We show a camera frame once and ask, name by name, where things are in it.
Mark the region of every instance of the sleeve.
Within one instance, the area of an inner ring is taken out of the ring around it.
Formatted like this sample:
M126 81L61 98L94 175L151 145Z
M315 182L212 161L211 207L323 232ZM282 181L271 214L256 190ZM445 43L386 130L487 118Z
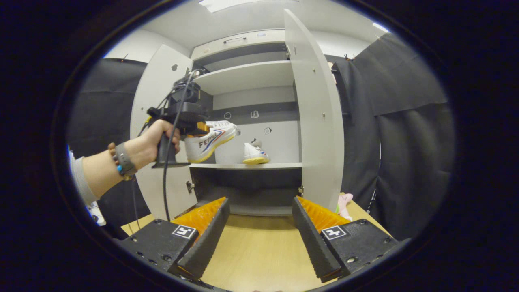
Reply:
M85 204L90 205L90 203L99 200L99 198L96 197L94 193L92 193L92 190L88 186L85 173L83 172L83 158L85 157L83 156L81 158L75 159L74 154L69 150L69 163L72 180L74 181L76 189L83 198Z

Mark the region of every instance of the ceiling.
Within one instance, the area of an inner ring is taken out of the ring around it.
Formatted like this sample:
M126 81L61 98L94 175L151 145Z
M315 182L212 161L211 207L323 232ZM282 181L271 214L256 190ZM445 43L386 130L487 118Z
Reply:
M190 0L141 28L163 35L188 50L247 31L284 27L283 9L292 11L311 31L342 34L372 43L383 32L373 21L331 0L273 0L229 7L214 13Z

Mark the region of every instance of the ceiling light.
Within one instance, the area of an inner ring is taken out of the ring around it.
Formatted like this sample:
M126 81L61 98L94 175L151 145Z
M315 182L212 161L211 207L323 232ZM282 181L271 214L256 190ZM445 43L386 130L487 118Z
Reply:
M252 2L264 2L269 0L201 0L198 3L210 12L216 12L225 8L233 7L240 4L252 3Z
M378 23L375 23L373 22L373 26L384 31L384 32L389 32L385 27L383 27L382 25L378 24Z

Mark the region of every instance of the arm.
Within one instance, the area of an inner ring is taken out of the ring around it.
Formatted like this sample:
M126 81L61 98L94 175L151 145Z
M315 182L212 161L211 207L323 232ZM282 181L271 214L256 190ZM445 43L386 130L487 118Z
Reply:
M163 132L166 132L168 138L173 135L172 142L175 145L175 152L178 153L180 151L180 131L175 129L173 133L173 125L163 120L154 122L143 135L125 142L126 153L137 170L155 161L157 144ZM83 173L88 187L97 198L122 181L108 150L84 157Z

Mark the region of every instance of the yellow sole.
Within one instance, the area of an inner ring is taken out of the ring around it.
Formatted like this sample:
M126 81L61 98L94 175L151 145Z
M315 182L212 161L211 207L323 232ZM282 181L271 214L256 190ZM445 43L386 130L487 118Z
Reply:
M223 143L228 142L229 140L231 140L232 138L234 138L234 136L235 136L235 135L231 136L230 138L227 138L227 140L223 140L223 141L218 142L218 143L214 146L214 148L211 149L211 151L209 151L209 152L207 153L206 156L204 156L204 157L202 157L202 158L200 158L200 159L197 159L197 160L189 160L189 159L188 159L187 161L190 162L190 163L200 163L200 162L204 162L204 161L206 161L209 157L211 157L211 155L213 155L214 150L216 149L216 147L222 145Z
M270 160L264 157L249 158L243 161L245 164L262 164L267 162L270 162Z

